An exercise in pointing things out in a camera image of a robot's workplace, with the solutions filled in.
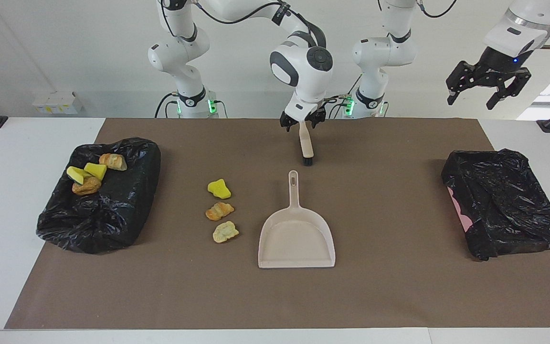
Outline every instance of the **brown mat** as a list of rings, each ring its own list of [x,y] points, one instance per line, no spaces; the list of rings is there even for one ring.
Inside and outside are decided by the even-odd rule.
[[[491,150],[476,120],[367,119],[312,131],[277,120],[107,119],[96,141],[139,136],[162,150],[159,191],[135,246],[105,255],[45,244],[7,329],[550,327],[550,252],[471,259],[441,168]],[[323,215],[332,269],[260,270],[264,220],[288,205]],[[241,234],[212,241],[207,183],[224,178]]]

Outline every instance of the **black trash bag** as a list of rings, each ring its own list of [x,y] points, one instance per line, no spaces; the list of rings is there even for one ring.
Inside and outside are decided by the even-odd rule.
[[[161,154],[150,140],[131,138],[113,144],[85,144],[68,166],[99,163],[104,153],[124,156],[128,170],[108,169],[98,192],[78,196],[65,172],[37,220],[37,235],[74,252],[100,253],[135,242],[150,214],[159,184]]]
[[[550,250],[550,202],[524,155],[455,150],[441,177],[472,222],[465,238],[474,257]]]

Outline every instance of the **white table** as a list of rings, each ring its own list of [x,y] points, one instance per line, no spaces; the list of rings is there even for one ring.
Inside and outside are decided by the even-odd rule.
[[[0,343],[543,344],[550,329],[274,329],[3,331],[43,246],[35,221],[70,152],[93,143],[104,119],[10,118],[0,129]],[[496,150],[525,154],[550,198],[550,134],[534,122],[481,120]]]

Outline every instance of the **white box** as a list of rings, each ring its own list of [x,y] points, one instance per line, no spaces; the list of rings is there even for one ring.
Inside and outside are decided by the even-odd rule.
[[[59,108],[59,103],[61,102],[61,96],[53,93],[48,100],[46,101],[46,113],[50,114],[61,114],[63,109]]]
[[[32,105],[37,110],[37,112],[48,114],[49,112],[46,111],[46,102],[48,102],[48,95],[42,94],[35,98],[35,101]]]
[[[63,94],[61,101],[59,103],[61,110],[66,115],[77,115],[82,109],[82,103],[76,96],[75,92],[59,92]]]

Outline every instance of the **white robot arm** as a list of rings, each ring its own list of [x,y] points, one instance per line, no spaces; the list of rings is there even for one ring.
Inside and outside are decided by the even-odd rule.
[[[508,96],[517,96],[532,76],[521,66],[549,37],[550,0],[515,0],[485,36],[487,48],[478,63],[460,61],[447,78],[447,102],[452,105],[461,91],[475,86],[497,87],[487,101],[488,109]],[[512,83],[506,86],[504,82],[510,79]]]
[[[198,1],[157,0],[166,3],[162,20],[172,37],[150,49],[150,61],[157,69],[171,74],[181,96],[191,98],[192,104],[200,104],[205,97],[201,76],[186,63],[202,55],[209,48],[207,36],[192,21],[190,3],[212,17]],[[283,83],[295,88],[292,99],[281,116],[281,125],[290,126],[311,120],[315,126],[325,120],[325,112],[318,111],[332,76],[332,56],[326,49],[326,40],[319,28],[290,9],[286,2],[266,0],[205,0],[219,17],[229,22],[247,18],[269,18],[288,31],[289,36],[271,53],[271,70]]]
[[[188,0],[153,1],[158,6],[161,25],[170,35],[148,49],[148,59],[153,67],[174,78],[181,115],[205,118],[212,112],[209,91],[201,73],[187,63],[209,50],[207,34],[192,21]]]
[[[362,39],[353,48],[354,62],[362,69],[362,80],[353,90],[353,107],[343,118],[375,115],[388,85],[382,67],[408,65],[415,60],[417,45],[411,38],[415,0],[384,0],[383,27],[388,37]]]

